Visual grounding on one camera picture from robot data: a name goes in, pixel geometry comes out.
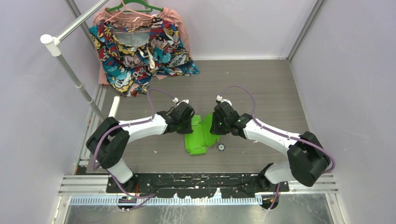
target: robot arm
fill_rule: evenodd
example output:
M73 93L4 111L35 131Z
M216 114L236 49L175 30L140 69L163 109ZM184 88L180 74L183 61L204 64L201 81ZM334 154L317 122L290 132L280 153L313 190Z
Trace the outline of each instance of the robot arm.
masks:
M192 133L191 118L194 109L188 100L177 103L176 108L157 112L154 117L130 121L117 121L114 117L106 118L86 143L92 154L102 136L111 128L121 126L110 132L111 140L106 136L100 145L97 161L103 169L107 169L120 183L126 183L134 174L122 159L128 143L150 135L160 135L177 132Z
M263 129L262 126L289 137L284 138ZM311 187L330 165L330 159L322 152L297 140L290 139L290 137L301 138L321 147L314 134L310 132L305 132L302 135L289 133L271 127L257 119L254 121L249 114L239 115L228 100L218 101L218 105L214 107L211 133L223 135L231 133L244 139L255 140L287 156L289 161L269 164L260 172L259 178L264 179L264 184L267 185L297 180L301 184Z

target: white cable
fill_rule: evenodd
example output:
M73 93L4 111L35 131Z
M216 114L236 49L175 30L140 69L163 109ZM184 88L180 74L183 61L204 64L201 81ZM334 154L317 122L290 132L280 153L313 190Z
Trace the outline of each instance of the white cable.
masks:
M147 54L148 54L148 56L144 56L143 51L140 50L140 49L138 49L138 50L139 50L140 55L141 55L142 57L148 58L148 59L150 60L150 68L151 68L151 69L154 69L154 68L156 67L156 64L154 63L154 58L153 58L153 56L151 55L149 49L147 49Z

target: green plastic object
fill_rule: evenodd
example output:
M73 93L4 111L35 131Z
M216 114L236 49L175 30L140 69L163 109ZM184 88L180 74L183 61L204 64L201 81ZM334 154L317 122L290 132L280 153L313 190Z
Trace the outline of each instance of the green plastic object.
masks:
M145 7L147 7L147 8L150 8L149 10L141 10L141 11L138 11L138 12L152 12L153 9L161 11L161 12L163 11L163 8L158 8L158 7L155 7L155 6L151 6L151 5L147 4L143 0L124 0L124 4L125 5L128 4L128 3L138 3L138 4L141 4L141 5L145 6ZM114 11L114 10L120 11L120 8L123 8L123 7L124 7L124 5L122 4L122 1L121 1L121 3L118 6L110 8L107 11L108 12L111 12L111 11Z
M190 155L201 155L206 153L206 147L210 147L219 141L220 136L211 134L212 115L208 114L204 121L200 115L194 115L191 119L191 134L184 135L185 148Z

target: small round object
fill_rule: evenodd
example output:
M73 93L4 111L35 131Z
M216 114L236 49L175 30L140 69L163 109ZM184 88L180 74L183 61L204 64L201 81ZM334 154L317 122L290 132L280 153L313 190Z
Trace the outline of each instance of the small round object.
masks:
M219 151L223 152L226 149L226 146L224 144L219 144L217 148L219 149Z

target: comic print shirt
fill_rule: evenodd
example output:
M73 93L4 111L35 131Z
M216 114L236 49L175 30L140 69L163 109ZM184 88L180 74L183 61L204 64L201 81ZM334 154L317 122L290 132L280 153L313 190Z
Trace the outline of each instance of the comic print shirt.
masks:
M146 43L136 46L121 42L114 34L115 30L138 33L144 29L149 29L149 38ZM199 73L172 22L153 17L151 26L126 29L101 21L89 31L107 81L123 96L135 97L139 92L146 94L150 79L156 74L174 77ZM153 69L149 67L149 55L155 63Z

